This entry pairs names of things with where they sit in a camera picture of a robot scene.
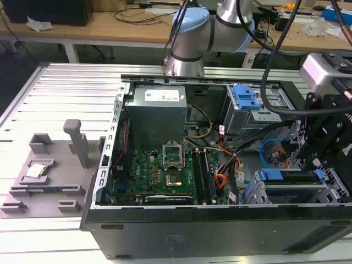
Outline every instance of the computer case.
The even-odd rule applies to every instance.
[[[52,24],[86,26],[93,16],[92,0],[2,0],[2,4],[12,23],[25,23],[29,16]]]

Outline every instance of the cpu chip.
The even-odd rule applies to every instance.
[[[178,170],[168,169],[165,172],[165,183],[167,187],[180,187],[182,186],[182,172]]]

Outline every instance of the metal table surface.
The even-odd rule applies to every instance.
[[[207,77],[260,80],[261,69],[206,68]],[[33,133],[67,140],[68,118],[82,121],[89,140],[107,131],[121,74],[162,75],[159,66],[50,64],[39,67],[0,118],[0,205],[30,151]],[[297,71],[273,70],[271,80],[292,81],[309,91]],[[0,263],[131,263],[106,260],[80,218],[0,219]],[[269,255],[135,260],[135,263],[352,263],[352,235],[309,255]]]

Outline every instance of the ram slot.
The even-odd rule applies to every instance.
[[[192,159],[198,204],[210,205],[212,203],[212,196],[207,179],[205,153],[193,152]]]
[[[202,162],[200,159],[200,154],[197,152],[192,153],[192,161],[193,161],[193,176],[194,183],[196,186],[197,193],[197,201],[199,205],[206,203],[204,184],[203,184],[203,176],[202,176]]]
[[[207,181],[207,185],[208,185],[208,192],[210,194],[211,200],[215,200],[216,199],[216,189],[215,189],[215,184],[214,184],[214,178],[213,175],[211,173],[211,168],[210,168],[210,163],[209,163],[209,158],[208,158],[208,154],[204,153],[204,166],[205,166],[205,176],[206,176],[206,181]]]

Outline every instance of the motherboard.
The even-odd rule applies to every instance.
[[[181,167],[165,166],[178,162]],[[214,173],[219,167],[215,151],[134,150],[127,184],[113,183],[114,203],[124,205],[168,204],[165,197],[183,197],[182,204],[215,204],[227,197],[216,193]]]

